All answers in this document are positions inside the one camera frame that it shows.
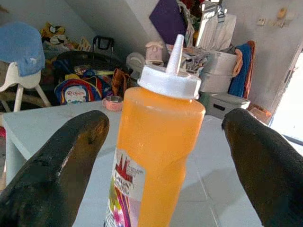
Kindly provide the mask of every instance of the orange liquid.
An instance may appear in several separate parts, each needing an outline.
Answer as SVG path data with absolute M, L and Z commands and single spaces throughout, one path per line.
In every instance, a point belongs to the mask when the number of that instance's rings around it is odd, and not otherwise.
M 204 114 L 197 101 L 126 91 L 117 147 L 145 169 L 138 226 L 169 225 Z

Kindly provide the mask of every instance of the white high chair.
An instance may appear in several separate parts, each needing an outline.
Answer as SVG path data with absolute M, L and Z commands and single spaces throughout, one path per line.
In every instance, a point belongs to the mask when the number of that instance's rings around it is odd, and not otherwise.
M 41 99 L 43 100 L 45 106 L 50 107 L 51 104 L 48 101 L 45 93 L 43 92 L 43 90 L 41 89 L 41 87 L 39 85 L 40 79 L 41 79 L 41 71 L 39 71 L 35 74 L 32 74 L 32 75 L 21 77 L 19 74 L 17 63 L 12 62 L 8 66 L 4 84 L 0 87 L 0 92 L 3 92 L 7 88 L 14 86 L 16 84 L 18 85 L 15 104 L 14 104 L 14 112 L 20 111 L 23 91 L 25 88 L 27 88 L 27 89 L 35 88 L 36 91 L 38 92 L 38 94 L 40 95 Z M 1 103 L 2 103 L 5 111 L 10 112 L 7 102 L 4 100 L 1 100 Z

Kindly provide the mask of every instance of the doorway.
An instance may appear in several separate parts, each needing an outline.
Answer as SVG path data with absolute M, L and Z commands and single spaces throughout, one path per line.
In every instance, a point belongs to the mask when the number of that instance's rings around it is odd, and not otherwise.
M 303 155 L 303 53 L 300 53 L 270 127 Z

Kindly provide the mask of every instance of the purple board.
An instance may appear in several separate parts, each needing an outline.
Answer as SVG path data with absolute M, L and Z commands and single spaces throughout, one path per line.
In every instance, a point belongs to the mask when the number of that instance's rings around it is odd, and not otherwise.
M 167 44 L 173 45 L 178 34 L 186 33 L 187 26 L 176 0 L 160 0 L 150 20 Z

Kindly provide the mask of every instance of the squeeze bottle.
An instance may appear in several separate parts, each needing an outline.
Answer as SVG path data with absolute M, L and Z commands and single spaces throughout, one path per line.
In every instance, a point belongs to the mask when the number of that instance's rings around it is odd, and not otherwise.
M 201 80 L 179 72 L 178 35 L 167 68 L 145 65 L 125 92 L 105 227 L 167 227 L 205 114 Z

